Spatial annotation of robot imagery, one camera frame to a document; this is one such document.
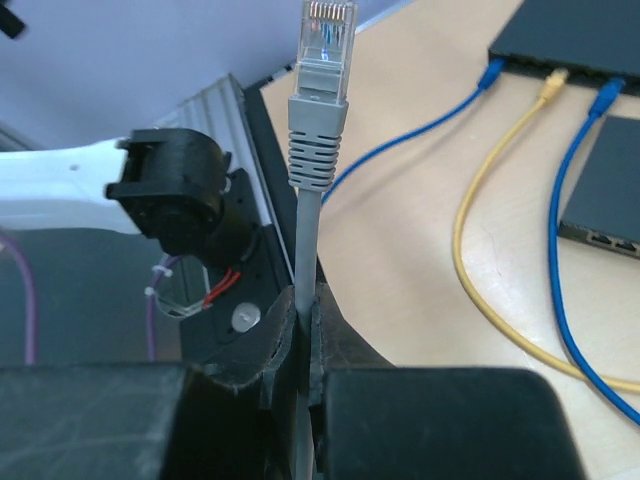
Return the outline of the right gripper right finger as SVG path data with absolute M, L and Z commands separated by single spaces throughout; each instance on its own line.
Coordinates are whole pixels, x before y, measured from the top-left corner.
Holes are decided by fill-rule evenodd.
M 326 479 L 582 479 L 555 390 L 508 367 L 397 367 L 345 320 L 312 310 L 309 411 Z

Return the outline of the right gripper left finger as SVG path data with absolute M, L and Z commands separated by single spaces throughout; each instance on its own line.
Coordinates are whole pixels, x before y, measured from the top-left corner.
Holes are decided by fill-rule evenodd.
M 289 479 L 293 291 L 205 366 L 5 368 L 5 479 Z

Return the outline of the black network switch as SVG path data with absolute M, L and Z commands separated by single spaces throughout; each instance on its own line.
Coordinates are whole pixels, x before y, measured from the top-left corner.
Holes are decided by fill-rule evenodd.
M 608 117 L 560 217 L 563 238 L 639 257 L 639 121 Z
M 599 89 L 612 78 L 639 95 L 639 3 L 526 0 L 488 47 L 510 73 L 542 78 L 564 68 L 571 84 Z

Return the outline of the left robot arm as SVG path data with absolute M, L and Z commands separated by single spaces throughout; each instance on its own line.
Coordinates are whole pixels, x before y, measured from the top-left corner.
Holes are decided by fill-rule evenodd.
M 1 155 L 1 224 L 11 230 L 95 229 L 143 235 L 209 268 L 244 262 L 255 227 L 227 195 L 231 155 L 193 129 Z

